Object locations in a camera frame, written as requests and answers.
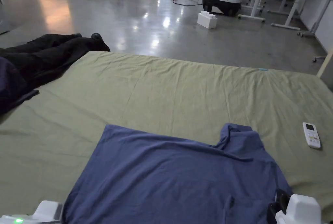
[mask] black pants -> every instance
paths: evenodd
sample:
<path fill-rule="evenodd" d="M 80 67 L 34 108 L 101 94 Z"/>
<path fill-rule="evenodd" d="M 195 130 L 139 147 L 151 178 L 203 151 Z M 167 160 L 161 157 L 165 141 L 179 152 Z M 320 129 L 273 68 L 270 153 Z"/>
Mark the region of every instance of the black pants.
<path fill-rule="evenodd" d="M 47 34 L 27 44 L 0 49 L 33 89 L 62 75 L 89 51 L 110 51 L 101 39 Z"/>

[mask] concrete floor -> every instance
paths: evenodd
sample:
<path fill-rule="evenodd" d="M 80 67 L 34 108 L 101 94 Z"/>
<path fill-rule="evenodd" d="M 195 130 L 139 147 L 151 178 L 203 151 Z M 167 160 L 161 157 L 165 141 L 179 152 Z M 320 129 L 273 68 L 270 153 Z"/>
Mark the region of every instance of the concrete floor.
<path fill-rule="evenodd" d="M 99 32 L 114 52 L 310 74 L 316 74 L 321 65 L 312 63 L 313 57 L 325 55 L 316 39 L 300 38 L 296 31 L 270 26 L 271 22 L 283 23 L 286 17 L 265 12 L 265 24 L 218 16 L 217 27 L 208 30 L 196 23 L 202 6 L 180 6 L 172 0 L 4 2 L 13 30 L 0 35 L 2 48 L 46 33 L 80 32 L 88 37 Z M 268 6 L 277 6 L 277 2 L 268 1 Z M 293 24 L 304 27 L 297 21 Z"/>

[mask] navy blue clothing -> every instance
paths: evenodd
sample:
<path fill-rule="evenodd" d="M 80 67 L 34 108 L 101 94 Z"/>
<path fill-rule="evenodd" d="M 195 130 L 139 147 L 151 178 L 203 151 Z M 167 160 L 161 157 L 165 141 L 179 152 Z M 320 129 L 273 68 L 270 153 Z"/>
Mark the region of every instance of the navy blue clothing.
<path fill-rule="evenodd" d="M 250 127 L 226 124 L 212 146 L 107 125 L 63 223 L 264 224 L 277 188 L 292 193 Z"/>

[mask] air conditioner remote control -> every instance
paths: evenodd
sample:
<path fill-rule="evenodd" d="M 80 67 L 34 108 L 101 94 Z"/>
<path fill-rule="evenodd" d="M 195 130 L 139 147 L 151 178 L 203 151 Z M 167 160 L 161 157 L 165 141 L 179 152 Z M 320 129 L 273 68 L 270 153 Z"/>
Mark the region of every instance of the air conditioner remote control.
<path fill-rule="evenodd" d="M 306 142 L 310 148 L 320 148 L 319 135 L 316 126 L 307 122 L 303 123 Z"/>

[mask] green bed sheet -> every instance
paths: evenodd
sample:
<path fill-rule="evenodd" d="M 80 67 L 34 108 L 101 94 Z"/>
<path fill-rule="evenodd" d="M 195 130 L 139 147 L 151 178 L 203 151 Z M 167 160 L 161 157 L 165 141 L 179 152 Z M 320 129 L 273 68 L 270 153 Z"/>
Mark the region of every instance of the green bed sheet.
<path fill-rule="evenodd" d="M 333 94 L 316 76 L 89 52 L 39 90 L 1 118 L 0 214 L 63 202 L 107 124 L 216 144 L 230 122 L 258 131 L 294 192 L 333 219 Z"/>

